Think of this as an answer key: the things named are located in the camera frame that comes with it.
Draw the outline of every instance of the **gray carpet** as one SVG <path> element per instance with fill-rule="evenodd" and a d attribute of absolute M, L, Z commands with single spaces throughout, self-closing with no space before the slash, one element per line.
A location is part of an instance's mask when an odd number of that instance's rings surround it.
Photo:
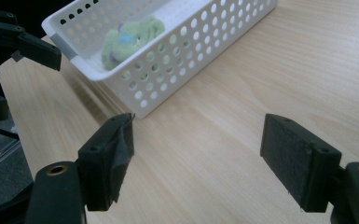
<path fill-rule="evenodd" d="M 10 115 L 0 121 L 0 129 L 16 132 Z M 0 204 L 10 201 L 32 182 L 21 142 L 0 134 Z"/>

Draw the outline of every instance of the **white plastic basket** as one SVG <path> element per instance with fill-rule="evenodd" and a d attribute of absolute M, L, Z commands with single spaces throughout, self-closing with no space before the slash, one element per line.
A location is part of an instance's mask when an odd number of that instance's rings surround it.
<path fill-rule="evenodd" d="M 77 0 L 42 22 L 87 78 L 103 81 L 144 118 L 277 6 L 278 0 Z M 101 51 L 122 22 L 154 15 L 165 32 L 113 70 Z"/>

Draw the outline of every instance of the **light wood tabletop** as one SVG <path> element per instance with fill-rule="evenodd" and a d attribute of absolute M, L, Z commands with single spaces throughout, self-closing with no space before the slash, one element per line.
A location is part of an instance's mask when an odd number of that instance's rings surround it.
<path fill-rule="evenodd" d="M 32 174 L 130 112 L 62 57 L 0 66 Z M 260 157 L 266 113 L 295 120 L 359 161 L 359 1 L 280 0 L 144 119 L 117 204 L 89 223 L 330 223 L 308 214 Z"/>

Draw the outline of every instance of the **wooden table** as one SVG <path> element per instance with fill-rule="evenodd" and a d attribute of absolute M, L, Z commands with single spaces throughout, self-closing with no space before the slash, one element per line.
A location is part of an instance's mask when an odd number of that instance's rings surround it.
<path fill-rule="evenodd" d="M 33 175 L 128 112 L 65 58 L 0 67 Z M 329 223 L 302 212 L 259 155 L 266 113 L 295 120 L 359 161 L 359 1 L 281 0 L 145 119 L 118 204 L 89 223 Z"/>

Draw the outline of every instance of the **plush toy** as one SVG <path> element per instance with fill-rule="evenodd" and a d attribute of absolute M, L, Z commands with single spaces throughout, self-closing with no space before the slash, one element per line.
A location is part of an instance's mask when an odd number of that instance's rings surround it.
<path fill-rule="evenodd" d="M 162 21 L 148 16 L 139 21 L 122 23 L 117 30 L 109 31 L 102 52 L 105 68 L 115 68 L 164 30 Z"/>

